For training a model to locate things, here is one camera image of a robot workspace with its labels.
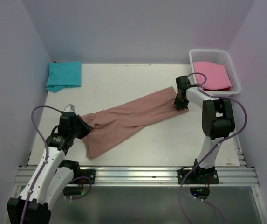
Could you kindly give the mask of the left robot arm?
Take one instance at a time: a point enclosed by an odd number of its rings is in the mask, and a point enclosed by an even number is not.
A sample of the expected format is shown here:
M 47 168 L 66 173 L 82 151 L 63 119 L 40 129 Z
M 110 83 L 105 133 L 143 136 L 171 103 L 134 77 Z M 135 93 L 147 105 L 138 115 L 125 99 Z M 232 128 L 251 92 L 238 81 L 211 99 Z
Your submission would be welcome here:
M 74 140 L 84 138 L 91 131 L 92 127 L 76 113 L 61 113 L 29 182 L 17 198 L 11 197 L 7 202 L 10 223 L 47 224 L 54 203 L 68 184 L 93 184 L 91 178 L 81 174 L 78 162 L 65 159 Z

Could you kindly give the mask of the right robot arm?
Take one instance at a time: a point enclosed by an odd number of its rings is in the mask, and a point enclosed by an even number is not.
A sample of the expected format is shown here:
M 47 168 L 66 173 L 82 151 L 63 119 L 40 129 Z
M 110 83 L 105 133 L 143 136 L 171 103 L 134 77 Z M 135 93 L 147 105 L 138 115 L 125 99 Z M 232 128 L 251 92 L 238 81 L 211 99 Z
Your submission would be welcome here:
M 176 110 L 188 108 L 193 102 L 202 109 L 202 130 L 204 143 L 192 170 L 177 170 L 179 184 L 218 184 L 215 162 L 221 147 L 221 140 L 235 130 L 232 103 L 229 99 L 209 95 L 198 85 L 191 84 L 188 76 L 176 78 L 177 95 L 174 101 Z

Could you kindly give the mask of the dusty pink printed t-shirt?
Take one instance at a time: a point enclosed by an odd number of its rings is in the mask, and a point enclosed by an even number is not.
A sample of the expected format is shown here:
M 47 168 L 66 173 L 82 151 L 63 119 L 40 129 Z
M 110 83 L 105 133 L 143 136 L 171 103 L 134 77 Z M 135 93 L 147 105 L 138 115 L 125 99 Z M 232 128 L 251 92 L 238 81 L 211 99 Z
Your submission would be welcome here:
M 188 113 L 188 109 L 175 109 L 176 96 L 171 86 L 123 105 L 83 115 L 82 119 L 93 128 L 82 139 L 86 157 L 95 159 L 148 125 Z

